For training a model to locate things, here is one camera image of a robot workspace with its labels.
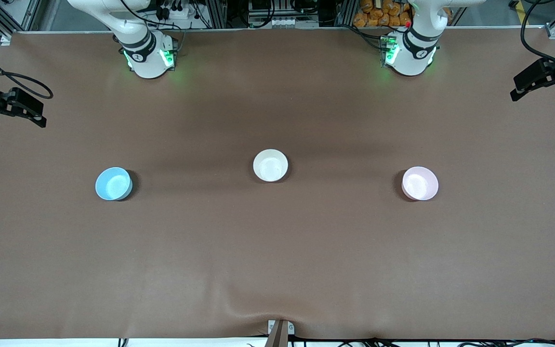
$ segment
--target small round cup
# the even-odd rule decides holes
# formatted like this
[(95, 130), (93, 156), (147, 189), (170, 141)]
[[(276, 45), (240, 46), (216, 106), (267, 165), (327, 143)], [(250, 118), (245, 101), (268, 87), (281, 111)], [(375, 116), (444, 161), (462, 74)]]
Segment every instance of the small round cup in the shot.
[(265, 182), (280, 180), (288, 171), (288, 159), (277, 149), (265, 149), (256, 154), (253, 163), (254, 174)]
[(438, 193), (438, 178), (425, 167), (410, 167), (401, 180), (401, 189), (412, 200), (430, 200)]
[(104, 200), (121, 200), (132, 192), (130, 174), (121, 167), (106, 169), (95, 180), (95, 192)]

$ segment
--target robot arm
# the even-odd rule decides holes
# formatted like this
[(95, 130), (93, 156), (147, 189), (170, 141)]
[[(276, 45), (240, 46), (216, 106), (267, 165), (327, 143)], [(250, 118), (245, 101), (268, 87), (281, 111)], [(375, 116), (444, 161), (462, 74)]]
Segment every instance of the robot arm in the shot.
[(436, 42), (447, 28), (444, 7), (465, 7), (482, 4), (485, 0), (409, 0), (414, 8), (412, 25), (405, 31), (394, 31), (392, 50), (386, 53), (385, 62), (402, 75), (422, 73), (432, 63)]
[[(128, 60), (128, 65), (144, 79), (160, 77), (174, 68), (172, 37), (158, 30), (150, 30), (137, 18), (117, 18), (113, 13), (127, 13), (124, 0), (68, 0), (75, 9), (92, 15), (113, 31)], [(149, 6), (150, 0), (125, 0), (132, 11)]]

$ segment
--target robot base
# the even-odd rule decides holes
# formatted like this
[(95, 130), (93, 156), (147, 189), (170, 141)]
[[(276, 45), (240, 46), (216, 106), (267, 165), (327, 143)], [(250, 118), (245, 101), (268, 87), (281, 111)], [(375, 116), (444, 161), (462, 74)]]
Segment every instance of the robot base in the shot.
[(395, 43), (388, 45), (386, 52), (383, 54), (383, 61), (386, 66), (391, 66), (396, 72), (405, 76), (416, 76), (425, 71), (425, 68), (432, 63), (436, 48), (431, 53), (425, 51), (423, 59), (416, 59), (410, 51), (408, 51), (403, 44), (404, 34), (400, 31), (394, 31), (388, 35), (390, 38), (395, 38)]
[(168, 70), (174, 70), (177, 59), (177, 41), (173, 41), (172, 37), (161, 31), (151, 32), (156, 35), (156, 47), (144, 62), (136, 62), (126, 55), (130, 71), (136, 72), (143, 79), (156, 79)]

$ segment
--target table surface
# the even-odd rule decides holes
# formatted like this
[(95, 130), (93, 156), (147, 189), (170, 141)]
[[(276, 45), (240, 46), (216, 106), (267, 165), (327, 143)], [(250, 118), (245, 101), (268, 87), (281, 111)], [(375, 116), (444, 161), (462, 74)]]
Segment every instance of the table surface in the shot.
[[(555, 338), (555, 91), (511, 102), (517, 29), (441, 44), (408, 78), (344, 30), (190, 33), (142, 80), (110, 35), (15, 35), (0, 65), (55, 99), (0, 116), (0, 338)], [(95, 195), (111, 166), (129, 200)]]

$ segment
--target blue bowl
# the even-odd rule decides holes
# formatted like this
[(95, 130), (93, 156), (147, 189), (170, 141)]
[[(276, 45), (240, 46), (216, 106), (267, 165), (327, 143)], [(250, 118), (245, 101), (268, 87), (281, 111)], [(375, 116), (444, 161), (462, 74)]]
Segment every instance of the blue bowl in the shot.
[(95, 181), (95, 192), (104, 200), (121, 200), (132, 192), (130, 174), (121, 167), (106, 169)]

